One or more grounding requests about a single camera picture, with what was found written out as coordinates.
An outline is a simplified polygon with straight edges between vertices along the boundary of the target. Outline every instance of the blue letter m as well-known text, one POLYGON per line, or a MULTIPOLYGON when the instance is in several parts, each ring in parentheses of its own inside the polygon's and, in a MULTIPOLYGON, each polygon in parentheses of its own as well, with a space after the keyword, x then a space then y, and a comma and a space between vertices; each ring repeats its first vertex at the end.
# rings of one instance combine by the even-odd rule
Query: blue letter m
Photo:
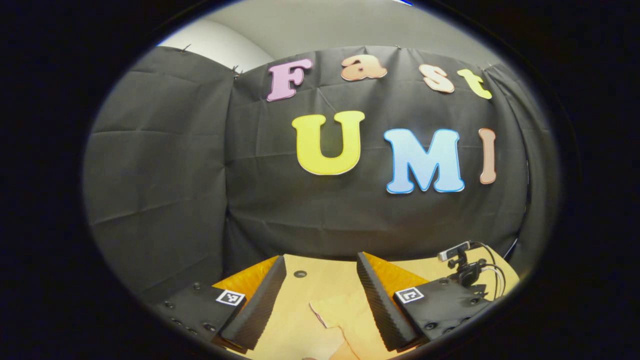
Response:
POLYGON ((391 129, 385 132, 386 141, 391 143, 394 157, 394 178, 387 184, 390 193, 410 193, 413 183, 409 181, 409 169, 425 192, 431 184, 436 168, 438 180, 433 188, 438 192, 461 192, 465 183, 460 178, 458 164, 458 139, 453 130, 440 129, 433 134, 429 151, 424 148, 415 135, 407 129, 391 129))

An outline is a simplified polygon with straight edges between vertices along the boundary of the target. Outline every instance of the screw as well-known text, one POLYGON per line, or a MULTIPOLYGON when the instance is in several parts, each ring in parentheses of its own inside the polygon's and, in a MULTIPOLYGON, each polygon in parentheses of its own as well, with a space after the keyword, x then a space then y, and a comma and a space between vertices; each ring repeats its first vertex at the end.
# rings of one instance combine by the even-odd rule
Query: screw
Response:
POLYGON ((209 324, 209 323, 205 323, 202 325, 203 328, 205 328, 205 330, 207 331, 211 331, 214 332, 216 330, 215 327, 213 327, 213 325, 209 324))

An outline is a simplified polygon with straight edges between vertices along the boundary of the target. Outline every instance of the foam letter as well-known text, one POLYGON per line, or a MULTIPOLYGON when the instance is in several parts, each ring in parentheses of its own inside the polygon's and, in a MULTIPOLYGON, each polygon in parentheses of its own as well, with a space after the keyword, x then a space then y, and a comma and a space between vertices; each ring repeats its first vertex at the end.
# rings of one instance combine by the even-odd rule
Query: foam letter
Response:
POLYGON ((270 67, 269 71, 271 71, 273 79, 271 80, 271 93, 267 96, 267 101, 286 99, 296 95, 296 90, 289 87, 289 82, 293 81, 296 85, 302 84, 305 73, 301 67, 311 69, 313 65, 311 60, 302 59, 270 67))
POLYGON ((469 69, 459 70, 458 75, 462 76, 463 78, 465 78, 465 80, 467 80, 469 87, 471 88, 471 90, 473 90, 476 93, 476 95, 484 99, 491 99, 491 93, 489 92, 489 90, 485 90, 484 88, 482 88, 482 85, 480 85, 480 83, 483 82, 481 77, 475 75, 469 69))
POLYGON ((360 111, 342 111, 335 114, 335 121, 342 124, 342 154, 325 158, 320 150, 320 126, 326 118, 322 115, 305 115, 291 122, 296 128, 298 162, 306 171, 316 175, 338 175, 351 170, 360 160, 360 111))
POLYGON ((394 157, 394 178, 387 184, 390 193, 410 193, 413 183, 409 180, 409 169, 425 192, 431 184, 433 174, 438 169, 438 180, 433 188, 438 192, 461 192, 465 183, 460 178, 458 164, 458 139, 453 130, 440 129, 433 134, 429 151, 415 135, 407 129, 391 129, 385 132, 386 141, 391 143, 394 157))
POLYGON ((430 88, 439 92, 453 92, 455 89, 451 80, 447 79, 447 73, 441 68, 422 64, 418 70, 424 75, 424 82, 430 88))
POLYGON ((364 78, 382 78, 387 70, 380 65, 380 61, 373 55, 356 55, 342 61, 342 78, 347 81, 362 80, 364 78))
POLYGON ((493 151, 495 133, 489 129, 480 129, 478 134, 482 139, 483 146, 483 169, 480 183, 491 184, 495 181, 495 154, 493 151))

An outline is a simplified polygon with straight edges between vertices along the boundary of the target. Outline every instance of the yellow letter u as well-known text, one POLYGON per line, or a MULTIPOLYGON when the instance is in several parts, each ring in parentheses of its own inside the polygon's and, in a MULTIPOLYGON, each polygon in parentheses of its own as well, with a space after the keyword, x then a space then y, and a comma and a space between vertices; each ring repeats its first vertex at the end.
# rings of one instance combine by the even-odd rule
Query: yellow letter u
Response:
POLYGON ((360 160, 360 122, 364 120, 364 114, 361 111, 342 111, 333 118, 342 124, 342 154, 335 158, 325 158, 320 150, 320 126, 326 121, 324 116, 305 115, 291 122, 298 133, 298 162, 311 174, 343 174, 360 160))

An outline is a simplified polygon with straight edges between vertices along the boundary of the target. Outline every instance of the wooden table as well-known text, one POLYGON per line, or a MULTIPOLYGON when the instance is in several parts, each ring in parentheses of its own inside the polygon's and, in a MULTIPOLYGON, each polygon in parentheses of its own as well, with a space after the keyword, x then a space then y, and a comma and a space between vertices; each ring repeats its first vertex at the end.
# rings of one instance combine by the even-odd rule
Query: wooden table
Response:
MULTIPOLYGON (((493 256, 504 271, 506 294, 519 278, 498 254, 493 252, 493 256)), ((470 263, 480 258, 491 263, 491 257, 484 248, 469 250, 467 257, 470 263)), ((287 277, 276 298, 271 318, 255 349, 243 356, 254 360, 300 360, 305 357, 316 360, 385 360, 398 355, 396 351, 389 352, 384 347, 360 284, 355 261, 322 260, 288 254, 284 258, 287 277), (306 271, 307 275, 295 277, 293 274, 298 270, 306 271), (338 299, 336 313, 331 316, 349 317, 360 313, 357 320, 353 320, 357 324, 347 323, 351 329, 345 327, 344 333, 341 327, 325 328, 309 304, 320 304, 329 298, 338 299)), ((392 263, 429 281, 454 272, 446 262, 442 263, 437 258, 392 263)), ((489 293, 486 299, 493 299, 496 285, 493 272, 481 273, 476 284, 486 284, 489 293)))

